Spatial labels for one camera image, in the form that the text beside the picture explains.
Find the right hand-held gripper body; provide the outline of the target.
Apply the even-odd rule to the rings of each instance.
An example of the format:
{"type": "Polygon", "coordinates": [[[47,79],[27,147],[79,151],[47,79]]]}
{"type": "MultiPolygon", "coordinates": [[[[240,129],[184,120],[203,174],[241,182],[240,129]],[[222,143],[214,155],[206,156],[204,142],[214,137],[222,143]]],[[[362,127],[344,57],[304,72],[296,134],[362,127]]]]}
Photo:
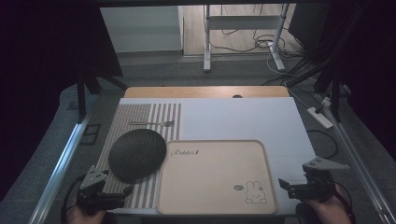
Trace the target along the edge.
{"type": "Polygon", "coordinates": [[[307,180],[307,193],[305,200],[318,200],[325,203],[336,193],[335,183],[332,177],[333,170],[348,170],[349,166],[335,161],[316,157],[303,165],[307,180]]]}

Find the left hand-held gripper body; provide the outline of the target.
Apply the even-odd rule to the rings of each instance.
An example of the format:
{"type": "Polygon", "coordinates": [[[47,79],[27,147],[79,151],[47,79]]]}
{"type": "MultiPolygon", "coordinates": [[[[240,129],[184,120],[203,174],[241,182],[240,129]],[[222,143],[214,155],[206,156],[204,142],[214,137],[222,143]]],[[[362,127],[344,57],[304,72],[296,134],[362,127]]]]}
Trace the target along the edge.
{"type": "Polygon", "coordinates": [[[82,180],[77,194],[77,206],[86,214],[113,210],[124,206],[123,193],[104,193],[108,175],[92,166],[82,180]]]}

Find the person's left hand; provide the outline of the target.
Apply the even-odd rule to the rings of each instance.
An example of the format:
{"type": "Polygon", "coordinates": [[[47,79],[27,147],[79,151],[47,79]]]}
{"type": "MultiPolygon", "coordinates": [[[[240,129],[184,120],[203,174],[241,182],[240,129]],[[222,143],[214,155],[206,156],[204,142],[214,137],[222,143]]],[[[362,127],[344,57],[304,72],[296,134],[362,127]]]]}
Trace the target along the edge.
{"type": "Polygon", "coordinates": [[[101,224],[106,211],[96,212],[89,216],[85,214],[78,206],[75,206],[66,212],[67,224],[101,224]]]}

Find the person's right hand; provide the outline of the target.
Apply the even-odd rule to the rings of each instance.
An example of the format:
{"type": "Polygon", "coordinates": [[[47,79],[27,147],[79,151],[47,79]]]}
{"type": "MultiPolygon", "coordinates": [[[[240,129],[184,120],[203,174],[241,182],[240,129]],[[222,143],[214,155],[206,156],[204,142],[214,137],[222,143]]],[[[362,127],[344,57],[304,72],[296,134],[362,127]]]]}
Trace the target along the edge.
{"type": "Polygon", "coordinates": [[[346,206],[336,196],[325,203],[318,200],[307,200],[305,203],[312,209],[306,218],[308,224],[352,224],[346,206]]]}

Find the dark round plate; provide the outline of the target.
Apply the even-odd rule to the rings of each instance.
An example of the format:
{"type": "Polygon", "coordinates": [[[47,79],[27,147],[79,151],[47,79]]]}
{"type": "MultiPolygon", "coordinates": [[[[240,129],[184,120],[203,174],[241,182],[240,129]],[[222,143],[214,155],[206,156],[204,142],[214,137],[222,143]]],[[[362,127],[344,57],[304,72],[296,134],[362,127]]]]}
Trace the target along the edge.
{"type": "Polygon", "coordinates": [[[110,170],[124,182],[133,183],[155,173],[166,157],[166,142],[155,131],[137,129],[119,137],[108,154],[110,170]]]}

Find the white power strip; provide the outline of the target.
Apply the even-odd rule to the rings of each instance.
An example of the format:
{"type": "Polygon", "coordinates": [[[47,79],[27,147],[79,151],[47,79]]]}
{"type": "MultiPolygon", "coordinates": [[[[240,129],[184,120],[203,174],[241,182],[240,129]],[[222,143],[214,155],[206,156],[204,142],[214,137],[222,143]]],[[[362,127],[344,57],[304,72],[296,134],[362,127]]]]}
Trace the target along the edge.
{"type": "Polygon", "coordinates": [[[321,114],[319,109],[316,109],[314,107],[309,107],[307,109],[307,113],[315,121],[317,121],[325,130],[330,130],[333,127],[333,124],[324,115],[321,114]]]}

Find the striped woven placemat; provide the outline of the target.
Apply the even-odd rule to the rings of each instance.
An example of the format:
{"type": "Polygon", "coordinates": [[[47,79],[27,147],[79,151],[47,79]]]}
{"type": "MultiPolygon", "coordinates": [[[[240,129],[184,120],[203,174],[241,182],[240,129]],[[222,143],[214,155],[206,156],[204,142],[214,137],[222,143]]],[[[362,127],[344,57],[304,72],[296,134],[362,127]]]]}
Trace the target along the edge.
{"type": "MultiPolygon", "coordinates": [[[[159,133],[166,142],[178,140],[180,133],[181,104],[155,103],[119,105],[109,133],[107,135],[102,153],[96,168],[100,171],[110,170],[108,155],[112,145],[123,134],[135,129],[151,129],[159,133]],[[171,127],[160,125],[129,125],[130,121],[164,122],[174,121],[171,127]]],[[[125,208],[130,209],[155,209],[157,191],[160,178],[160,169],[150,176],[140,179],[133,184],[133,192],[125,199],[125,208]]]]}

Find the metal fork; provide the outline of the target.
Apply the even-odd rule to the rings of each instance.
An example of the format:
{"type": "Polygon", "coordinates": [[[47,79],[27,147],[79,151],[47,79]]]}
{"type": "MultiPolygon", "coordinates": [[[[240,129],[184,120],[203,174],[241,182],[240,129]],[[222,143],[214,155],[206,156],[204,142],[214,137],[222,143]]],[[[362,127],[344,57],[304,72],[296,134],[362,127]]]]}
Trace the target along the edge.
{"type": "Polygon", "coordinates": [[[162,122],[129,122],[129,125],[159,125],[162,127],[172,127],[175,125],[174,120],[169,120],[169,121],[162,121],[162,122]]]}

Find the beige tray with rabbit print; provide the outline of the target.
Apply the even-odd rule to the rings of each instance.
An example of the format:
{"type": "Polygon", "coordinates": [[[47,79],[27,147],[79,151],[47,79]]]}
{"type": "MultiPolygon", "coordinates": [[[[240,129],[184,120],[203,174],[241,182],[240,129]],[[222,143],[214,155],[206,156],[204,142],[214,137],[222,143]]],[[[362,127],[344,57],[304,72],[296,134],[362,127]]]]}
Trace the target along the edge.
{"type": "Polygon", "coordinates": [[[257,140],[172,141],[157,202],[165,215],[267,215],[277,209],[257,140]]]}

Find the white board sheet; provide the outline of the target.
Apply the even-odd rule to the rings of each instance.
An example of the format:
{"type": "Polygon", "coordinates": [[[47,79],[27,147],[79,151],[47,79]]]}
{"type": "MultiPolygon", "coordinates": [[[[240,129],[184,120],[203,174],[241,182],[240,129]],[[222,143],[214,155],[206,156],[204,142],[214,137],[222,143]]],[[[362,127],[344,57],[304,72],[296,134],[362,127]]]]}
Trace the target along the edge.
{"type": "MultiPolygon", "coordinates": [[[[314,159],[315,152],[307,136],[294,100],[290,97],[239,99],[163,99],[137,98],[120,100],[119,105],[171,103],[181,104],[178,140],[257,140],[265,148],[272,177],[277,209],[273,214],[257,216],[291,216],[296,201],[278,183],[305,181],[302,165],[314,159]]],[[[123,214],[164,215],[157,208],[161,172],[155,209],[121,208],[123,214]]],[[[166,216],[252,216],[252,215],[166,215],[166,216]]]]}

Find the wooden table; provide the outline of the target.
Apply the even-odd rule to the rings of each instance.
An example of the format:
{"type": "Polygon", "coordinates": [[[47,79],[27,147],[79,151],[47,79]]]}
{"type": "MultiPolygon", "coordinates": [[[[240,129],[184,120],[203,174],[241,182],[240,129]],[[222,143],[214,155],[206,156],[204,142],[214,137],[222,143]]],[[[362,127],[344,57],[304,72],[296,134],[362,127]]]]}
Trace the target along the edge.
{"type": "Polygon", "coordinates": [[[282,86],[131,87],[125,98],[265,98],[289,97],[282,86]]]}

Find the white cabinet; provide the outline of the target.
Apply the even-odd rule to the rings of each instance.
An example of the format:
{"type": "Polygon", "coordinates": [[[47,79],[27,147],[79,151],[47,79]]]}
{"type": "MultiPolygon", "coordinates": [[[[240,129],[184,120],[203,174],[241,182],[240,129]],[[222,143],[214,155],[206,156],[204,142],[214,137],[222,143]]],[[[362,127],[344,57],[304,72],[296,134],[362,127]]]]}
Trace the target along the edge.
{"type": "Polygon", "coordinates": [[[182,50],[178,7],[101,7],[117,53],[182,50]]]}

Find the black floor frame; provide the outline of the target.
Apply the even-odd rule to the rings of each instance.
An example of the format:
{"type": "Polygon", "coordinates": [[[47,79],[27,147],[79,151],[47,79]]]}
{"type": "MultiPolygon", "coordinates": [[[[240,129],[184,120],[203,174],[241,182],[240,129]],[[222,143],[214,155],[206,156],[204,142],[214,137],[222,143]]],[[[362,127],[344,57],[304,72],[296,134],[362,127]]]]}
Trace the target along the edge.
{"type": "Polygon", "coordinates": [[[98,138],[99,132],[101,129],[100,124],[90,124],[87,125],[83,135],[80,139],[80,144],[83,146],[92,146],[96,143],[96,140],[98,138]]]}

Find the aluminium rail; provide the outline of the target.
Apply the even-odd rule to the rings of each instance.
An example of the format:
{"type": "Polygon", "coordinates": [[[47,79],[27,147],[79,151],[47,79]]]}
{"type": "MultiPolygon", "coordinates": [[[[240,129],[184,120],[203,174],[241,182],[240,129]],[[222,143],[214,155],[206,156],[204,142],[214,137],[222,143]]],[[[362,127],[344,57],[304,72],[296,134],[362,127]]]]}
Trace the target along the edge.
{"type": "Polygon", "coordinates": [[[97,94],[91,95],[88,98],[86,115],[74,126],[74,129],[64,146],[63,152],[52,171],[49,181],[36,204],[35,210],[31,215],[28,224],[44,224],[58,190],[63,182],[69,163],[72,160],[83,132],[88,125],[93,107],[98,98],[99,96],[97,94]]]}
{"type": "Polygon", "coordinates": [[[358,224],[396,224],[396,161],[362,123],[347,98],[339,101],[337,122],[328,108],[342,155],[352,175],[339,177],[352,196],[358,224]]]}

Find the white metal stand frame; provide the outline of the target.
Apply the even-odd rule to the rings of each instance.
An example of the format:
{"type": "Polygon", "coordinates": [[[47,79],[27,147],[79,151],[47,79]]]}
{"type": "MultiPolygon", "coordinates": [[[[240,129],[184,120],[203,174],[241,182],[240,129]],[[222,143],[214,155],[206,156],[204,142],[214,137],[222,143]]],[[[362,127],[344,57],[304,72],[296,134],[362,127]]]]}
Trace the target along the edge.
{"type": "Polygon", "coordinates": [[[285,66],[277,49],[283,25],[287,18],[289,4],[284,4],[279,16],[211,16],[210,5],[205,6],[205,51],[204,71],[211,71],[210,32],[212,30],[275,30],[268,47],[279,72],[285,71],[285,66]]]}

